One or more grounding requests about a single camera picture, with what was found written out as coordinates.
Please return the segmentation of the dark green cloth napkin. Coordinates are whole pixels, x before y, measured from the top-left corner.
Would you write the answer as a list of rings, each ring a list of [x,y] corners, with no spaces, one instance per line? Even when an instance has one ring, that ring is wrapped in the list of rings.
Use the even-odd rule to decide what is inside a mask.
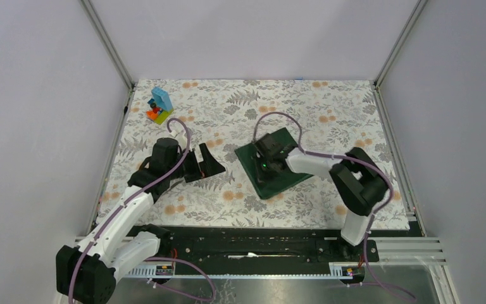
[[[294,148],[296,148],[296,142],[286,128],[276,130],[271,134],[276,140],[280,141],[281,143],[292,143],[294,144]],[[258,185],[256,182],[256,168],[254,162],[254,157],[256,156],[256,148],[254,147],[254,143],[256,141],[237,148],[235,150],[235,154],[237,155],[237,158],[239,159],[251,184],[256,190],[256,193],[261,199],[267,200],[269,198],[272,198],[273,196],[287,190],[288,188],[293,187],[298,183],[312,177],[311,174],[297,174],[289,170],[284,174],[280,174],[272,181],[267,182],[265,185]]]

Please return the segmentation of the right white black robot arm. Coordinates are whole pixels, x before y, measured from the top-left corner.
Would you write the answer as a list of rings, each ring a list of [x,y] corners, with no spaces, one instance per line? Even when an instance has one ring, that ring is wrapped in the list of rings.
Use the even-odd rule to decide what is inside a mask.
[[[253,146],[260,183],[288,173],[331,179],[347,207],[337,251],[347,261],[355,260],[362,252],[366,254],[375,215],[394,197],[394,189],[363,149],[329,155],[282,144],[271,134],[255,140]]]

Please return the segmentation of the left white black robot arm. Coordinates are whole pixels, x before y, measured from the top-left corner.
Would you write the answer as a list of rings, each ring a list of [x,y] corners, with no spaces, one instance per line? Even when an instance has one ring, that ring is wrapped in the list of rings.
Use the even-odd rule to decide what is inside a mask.
[[[127,244],[121,241],[136,221],[167,192],[173,180],[186,183],[224,173],[206,144],[199,145],[202,161],[194,149],[177,140],[157,140],[150,156],[127,182],[119,202],[106,218],[74,247],[64,245],[56,254],[56,290],[70,301],[107,303],[117,283],[142,262],[162,262],[157,276],[171,276],[178,262],[170,232],[148,224]]]

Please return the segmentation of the floral patterned table mat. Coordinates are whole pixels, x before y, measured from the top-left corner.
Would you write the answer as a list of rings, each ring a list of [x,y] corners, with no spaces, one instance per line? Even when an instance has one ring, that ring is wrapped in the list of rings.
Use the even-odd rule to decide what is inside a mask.
[[[155,87],[170,95],[172,115],[179,120],[172,129],[180,132],[185,124],[193,147],[206,144],[226,171],[190,184],[174,182],[139,224],[341,228],[347,208],[328,179],[312,177],[266,199],[254,190],[235,150],[253,136],[285,127],[293,137],[303,129],[302,145],[311,151],[333,154],[363,148],[394,186],[394,197],[378,212],[374,228],[408,228],[390,147],[367,80],[140,80],[96,222],[117,204],[154,142],[168,135],[164,125],[146,115]]]

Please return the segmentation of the colourful toy brick build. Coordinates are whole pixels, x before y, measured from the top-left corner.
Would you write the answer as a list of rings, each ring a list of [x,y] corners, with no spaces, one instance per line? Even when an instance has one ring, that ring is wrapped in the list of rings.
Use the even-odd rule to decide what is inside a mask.
[[[173,105],[169,94],[160,87],[151,90],[152,98],[147,102],[150,109],[146,117],[154,123],[161,125],[173,112]]]

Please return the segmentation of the aluminium rail right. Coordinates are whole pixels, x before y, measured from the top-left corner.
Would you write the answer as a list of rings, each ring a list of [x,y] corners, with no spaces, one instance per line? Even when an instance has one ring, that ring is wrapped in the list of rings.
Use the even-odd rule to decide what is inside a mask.
[[[376,237],[381,264],[445,265],[446,257],[436,237]]]

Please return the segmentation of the left aluminium frame post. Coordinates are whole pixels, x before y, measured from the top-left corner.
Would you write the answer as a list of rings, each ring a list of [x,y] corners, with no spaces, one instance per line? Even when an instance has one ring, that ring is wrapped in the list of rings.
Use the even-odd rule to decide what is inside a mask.
[[[108,31],[103,25],[103,21],[97,13],[94,3],[91,0],[79,0],[79,3],[82,6],[86,17],[89,19],[96,35],[101,41],[102,47],[107,52],[117,74],[120,76],[127,89],[133,90],[135,87],[135,82],[126,68],[121,56],[118,54],[118,51],[116,50]]]

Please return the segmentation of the aluminium frame post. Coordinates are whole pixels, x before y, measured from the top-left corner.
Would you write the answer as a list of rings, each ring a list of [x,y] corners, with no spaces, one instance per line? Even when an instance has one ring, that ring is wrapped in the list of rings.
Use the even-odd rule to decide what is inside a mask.
[[[385,79],[392,68],[396,58],[399,56],[403,45],[405,44],[406,40],[408,39],[411,31],[413,30],[416,22],[418,21],[419,17],[423,13],[426,5],[428,4],[429,0],[417,0],[412,12],[410,13],[406,23],[404,24],[402,30],[398,38],[396,39],[391,52],[389,53],[383,67],[379,71],[376,79],[374,80],[373,85],[378,89],[383,85]]]
[[[91,0],[79,0],[79,3],[82,6],[86,17],[89,19],[96,35],[101,41],[102,47],[107,52],[117,74],[120,76],[127,89],[133,90],[135,87],[135,82],[126,68],[121,56],[118,54],[118,51],[116,50],[108,31],[103,25],[103,21],[97,13],[94,3]]]

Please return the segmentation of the right aluminium frame post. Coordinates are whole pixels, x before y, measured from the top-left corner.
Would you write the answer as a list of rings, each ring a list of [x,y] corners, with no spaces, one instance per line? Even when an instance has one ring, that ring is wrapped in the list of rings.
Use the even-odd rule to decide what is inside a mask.
[[[423,13],[426,5],[428,4],[429,0],[417,0],[412,12],[410,13],[406,23],[404,24],[402,30],[398,38],[396,39],[391,52],[389,53],[383,67],[379,71],[376,79],[374,80],[373,85],[378,89],[383,85],[385,79],[392,68],[396,58],[399,56],[403,45],[405,44],[406,40],[408,39],[411,31],[413,30],[416,22],[418,21],[419,17]]]

